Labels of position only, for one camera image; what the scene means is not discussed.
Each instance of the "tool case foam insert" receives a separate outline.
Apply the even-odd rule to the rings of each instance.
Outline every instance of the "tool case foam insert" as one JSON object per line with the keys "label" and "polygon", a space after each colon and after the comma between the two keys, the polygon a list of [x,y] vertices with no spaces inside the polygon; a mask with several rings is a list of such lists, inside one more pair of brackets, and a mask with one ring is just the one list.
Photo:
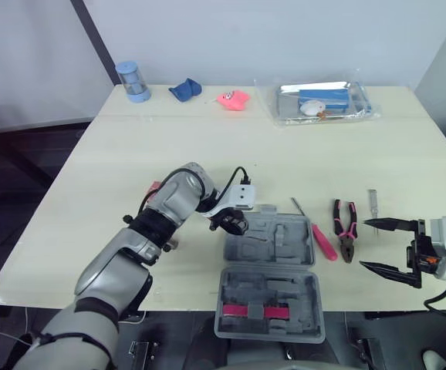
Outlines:
{"label": "tool case foam insert", "polygon": [[220,338],[323,342],[319,281],[309,271],[315,262],[310,220],[277,214],[276,207],[268,205],[245,216],[245,235],[226,238],[229,267],[221,272],[215,334]]}

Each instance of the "plastic bag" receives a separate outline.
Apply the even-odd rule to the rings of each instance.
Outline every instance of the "plastic bag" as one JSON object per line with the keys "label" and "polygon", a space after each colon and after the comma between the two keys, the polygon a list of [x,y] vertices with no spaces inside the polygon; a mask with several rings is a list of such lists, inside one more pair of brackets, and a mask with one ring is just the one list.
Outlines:
{"label": "plastic bag", "polygon": [[344,123],[380,116],[358,71],[318,81],[254,80],[257,96],[278,126]]}

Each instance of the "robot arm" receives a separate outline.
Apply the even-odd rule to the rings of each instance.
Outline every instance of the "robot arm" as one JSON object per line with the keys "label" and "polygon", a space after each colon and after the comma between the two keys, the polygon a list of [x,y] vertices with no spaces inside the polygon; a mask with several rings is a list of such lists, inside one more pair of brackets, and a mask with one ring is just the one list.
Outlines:
{"label": "robot arm", "polygon": [[246,173],[240,185],[230,182],[219,193],[196,163],[168,175],[146,208],[86,267],[74,302],[47,324],[15,369],[114,368],[118,321],[146,297],[153,279],[144,265],[156,263],[176,229],[197,211],[211,220],[211,230],[247,230],[242,210],[253,208],[254,187]]}

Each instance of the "metal leg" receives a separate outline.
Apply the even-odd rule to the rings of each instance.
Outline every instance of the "metal leg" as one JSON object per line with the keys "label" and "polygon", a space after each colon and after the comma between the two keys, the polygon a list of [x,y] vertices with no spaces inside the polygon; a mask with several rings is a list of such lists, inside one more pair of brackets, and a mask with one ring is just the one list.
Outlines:
{"label": "metal leg", "polygon": [[52,185],[53,178],[45,171],[41,170],[33,162],[23,156],[18,150],[10,146],[0,137],[0,154],[9,162],[18,167],[22,172],[39,183],[42,187],[48,189]]}
{"label": "metal leg", "polygon": [[79,20],[84,27],[84,31],[86,31],[86,34],[90,38],[91,44],[96,50],[96,54],[98,54],[103,67],[105,67],[106,73],[108,73],[108,76],[112,80],[112,83],[114,85],[121,84],[120,77],[117,75],[117,71],[115,71],[115,63],[113,62],[112,57],[110,56],[110,53],[108,52],[108,49],[106,48],[103,39],[98,32],[98,29],[94,25],[91,14],[87,11],[84,1],[70,0],[70,3],[74,7]]}

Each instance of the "dark floor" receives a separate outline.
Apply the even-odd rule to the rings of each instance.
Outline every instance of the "dark floor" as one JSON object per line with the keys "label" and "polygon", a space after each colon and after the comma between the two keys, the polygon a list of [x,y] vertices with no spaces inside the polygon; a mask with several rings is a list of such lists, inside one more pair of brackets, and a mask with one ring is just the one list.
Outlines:
{"label": "dark floor", "polygon": [[[81,129],[31,132],[6,135],[29,159],[55,176],[82,133]],[[44,190],[0,157],[0,268],[4,264],[23,227],[31,218]],[[28,330],[40,330],[54,315],[54,310],[28,308]],[[191,338],[211,312],[149,312],[140,325],[122,324],[117,351],[120,370],[130,369],[132,341],[156,341],[159,350],[151,362],[152,369],[181,368]],[[326,336],[339,362],[367,368],[358,352],[346,340],[350,335],[376,338],[382,348],[385,368],[424,369],[421,350],[433,348],[446,358],[446,318],[416,313],[392,318],[366,319],[359,312],[325,312]],[[0,331],[20,336],[25,333],[25,309],[12,308],[0,318]],[[0,368],[14,345],[0,336]],[[232,341],[229,363],[283,358],[279,344],[256,341]]]}

